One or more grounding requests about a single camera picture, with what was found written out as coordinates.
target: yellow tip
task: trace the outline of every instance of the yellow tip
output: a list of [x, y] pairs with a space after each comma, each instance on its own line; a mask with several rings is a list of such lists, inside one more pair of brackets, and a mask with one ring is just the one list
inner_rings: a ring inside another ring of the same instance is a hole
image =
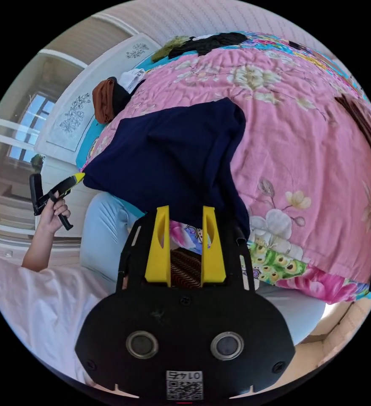
[[80, 183], [83, 180], [84, 176], [85, 176], [84, 172], [79, 172], [74, 175], [77, 183]]

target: brown cloth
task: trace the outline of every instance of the brown cloth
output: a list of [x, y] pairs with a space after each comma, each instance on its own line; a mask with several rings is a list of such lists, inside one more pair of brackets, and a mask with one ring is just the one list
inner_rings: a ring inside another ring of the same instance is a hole
[[177, 248], [170, 251], [172, 287], [199, 288], [201, 285], [201, 255]]
[[112, 107], [112, 95], [115, 81], [113, 78], [103, 80], [93, 90], [95, 119], [100, 124], [106, 124], [115, 117]]
[[360, 131], [366, 137], [366, 140], [371, 148], [371, 111], [359, 99], [348, 94], [342, 94], [340, 97], [335, 97], [347, 112], [352, 116]]

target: pink floral bedspread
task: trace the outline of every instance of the pink floral bedspread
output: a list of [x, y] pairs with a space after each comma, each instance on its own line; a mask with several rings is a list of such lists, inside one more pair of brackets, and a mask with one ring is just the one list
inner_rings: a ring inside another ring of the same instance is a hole
[[[145, 79], [88, 162], [123, 118], [229, 97], [247, 121], [231, 171], [251, 214], [256, 276], [329, 303], [355, 300], [371, 278], [371, 149], [334, 98], [356, 91], [308, 58], [259, 49], [185, 55]], [[198, 230], [171, 228], [196, 247]]]

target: white cloth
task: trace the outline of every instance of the white cloth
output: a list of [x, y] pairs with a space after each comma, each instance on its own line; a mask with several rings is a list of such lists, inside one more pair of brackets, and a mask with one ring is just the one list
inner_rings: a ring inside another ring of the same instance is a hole
[[115, 284], [80, 265], [41, 272], [0, 258], [0, 311], [15, 335], [47, 365], [94, 385], [74, 347], [91, 309]]
[[144, 75], [144, 69], [132, 69], [121, 74], [118, 84], [131, 94]]
[[197, 41], [197, 40], [199, 40], [199, 39], [209, 38], [209, 37], [212, 37], [213, 35], [215, 35], [215, 34], [200, 35], [199, 37], [194, 37], [194, 38], [193, 38], [193, 41]]

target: qr code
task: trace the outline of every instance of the qr code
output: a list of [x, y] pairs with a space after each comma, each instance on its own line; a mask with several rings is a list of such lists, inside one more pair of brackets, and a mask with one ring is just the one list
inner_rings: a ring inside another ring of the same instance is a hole
[[167, 399], [172, 401], [202, 400], [202, 382], [167, 381]]
[[201, 371], [167, 371], [167, 399], [171, 401], [198, 401], [203, 399]]

